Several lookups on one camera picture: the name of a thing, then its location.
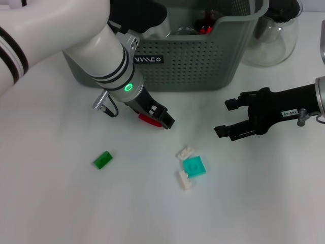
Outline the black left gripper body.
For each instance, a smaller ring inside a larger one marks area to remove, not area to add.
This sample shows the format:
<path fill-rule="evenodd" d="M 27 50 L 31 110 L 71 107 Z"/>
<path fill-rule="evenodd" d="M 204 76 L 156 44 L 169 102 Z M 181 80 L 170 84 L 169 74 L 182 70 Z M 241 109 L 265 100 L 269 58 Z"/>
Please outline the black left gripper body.
<path fill-rule="evenodd" d="M 165 106 L 158 103 L 147 91 L 143 88 L 137 97 L 127 103 L 138 103 L 141 106 L 141 113 L 151 118 L 158 118 L 163 111 L 168 111 Z"/>

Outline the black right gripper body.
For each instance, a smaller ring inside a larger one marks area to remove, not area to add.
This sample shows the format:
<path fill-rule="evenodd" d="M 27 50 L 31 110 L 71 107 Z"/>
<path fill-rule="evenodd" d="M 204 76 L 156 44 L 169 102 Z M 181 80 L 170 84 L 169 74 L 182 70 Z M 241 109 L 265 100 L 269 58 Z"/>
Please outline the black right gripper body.
<path fill-rule="evenodd" d="M 283 115 L 283 112 L 301 109 L 307 113 L 319 111 L 315 84 L 280 92 L 262 88 L 248 105 L 248 117 L 255 133 L 263 135 L 276 123 L 299 117 L 298 113 Z"/>

